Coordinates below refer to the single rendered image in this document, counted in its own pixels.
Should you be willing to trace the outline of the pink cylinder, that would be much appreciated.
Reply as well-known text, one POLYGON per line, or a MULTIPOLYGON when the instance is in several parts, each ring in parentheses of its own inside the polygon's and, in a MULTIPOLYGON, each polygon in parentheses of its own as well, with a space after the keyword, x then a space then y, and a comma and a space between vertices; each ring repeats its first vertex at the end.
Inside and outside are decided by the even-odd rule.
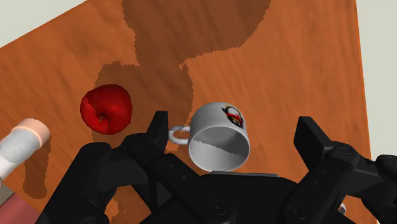
POLYGON ((17 194, 0 206, 0 224, 35 224, 39 212, 17 194))

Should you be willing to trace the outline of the white mug with printed emblem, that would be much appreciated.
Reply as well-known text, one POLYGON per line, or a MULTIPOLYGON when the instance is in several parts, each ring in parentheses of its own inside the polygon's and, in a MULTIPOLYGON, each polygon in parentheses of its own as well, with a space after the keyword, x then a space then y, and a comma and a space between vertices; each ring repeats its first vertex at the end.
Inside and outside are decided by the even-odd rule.
POLYGON ((173 126, 169 140, 187 145, 193 163, 208 172, 234 171, 250 154, 244 116, 225 102, 212 102, 199 108, 188 126, 173 126))

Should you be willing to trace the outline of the orange wooden table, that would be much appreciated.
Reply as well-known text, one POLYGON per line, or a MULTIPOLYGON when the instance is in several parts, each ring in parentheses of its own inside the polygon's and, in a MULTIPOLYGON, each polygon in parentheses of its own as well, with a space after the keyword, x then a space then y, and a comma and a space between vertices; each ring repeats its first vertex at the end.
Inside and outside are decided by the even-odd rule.
POLYGON ((87 0, 0 48, 0 137, 24 118, 52 133, 5 182, 42 210, 83 145, 118 146, 158 110, 184 125, 212 101, 246 119, 243 172, 301 180, 299 116, 370 157, 355 0, 87 0), (109 84, 132 102, 113 135, 80 114, 83 96, 109 84))

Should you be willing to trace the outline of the white bottle with peach collar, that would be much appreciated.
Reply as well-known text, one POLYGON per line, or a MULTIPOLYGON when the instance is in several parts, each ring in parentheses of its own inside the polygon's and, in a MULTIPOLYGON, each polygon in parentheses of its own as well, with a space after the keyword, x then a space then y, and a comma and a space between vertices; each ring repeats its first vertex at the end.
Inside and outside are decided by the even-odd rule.
POLYGON ((20 164, 50 138, 49 128, 39 120, 23 119, 0 140, 0 178, 4 181, 20 164))

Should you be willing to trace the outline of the red apple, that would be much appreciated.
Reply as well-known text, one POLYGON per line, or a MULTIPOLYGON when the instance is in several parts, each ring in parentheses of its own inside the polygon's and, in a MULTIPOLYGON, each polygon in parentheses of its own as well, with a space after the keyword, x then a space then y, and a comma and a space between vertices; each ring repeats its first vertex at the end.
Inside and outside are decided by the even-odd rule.
POLYGON ((83 96, 80 114, 90 129, 105 135, 117 134, 131 122, 130 95, 119 85, 99 86, 83 96))

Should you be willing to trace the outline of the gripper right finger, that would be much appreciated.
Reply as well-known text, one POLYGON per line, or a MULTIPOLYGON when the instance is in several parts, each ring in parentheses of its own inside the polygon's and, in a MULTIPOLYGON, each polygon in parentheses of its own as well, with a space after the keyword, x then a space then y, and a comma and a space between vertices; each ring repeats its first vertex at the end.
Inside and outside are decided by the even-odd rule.
POLYGON ((299 117, 293 142, 309 171, 280 205, 279 224, 354 224, 338 211, 348 195, 380 224, 397 224, 397 156, 369 160, 309 116, 299 117))

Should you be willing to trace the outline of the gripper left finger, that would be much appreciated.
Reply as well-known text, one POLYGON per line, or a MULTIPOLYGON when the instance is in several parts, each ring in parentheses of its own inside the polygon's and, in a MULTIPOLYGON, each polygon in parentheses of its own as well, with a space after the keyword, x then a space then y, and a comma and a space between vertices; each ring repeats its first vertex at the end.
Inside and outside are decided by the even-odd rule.
POLYGON ((89 143, 76 155, 35 224, 110 224, 104 211, 117 188, 131 186, 151 214, 140 224, 218 224, 217 195, 177 156, 164 152, 168 114, 116 148, 89 143))

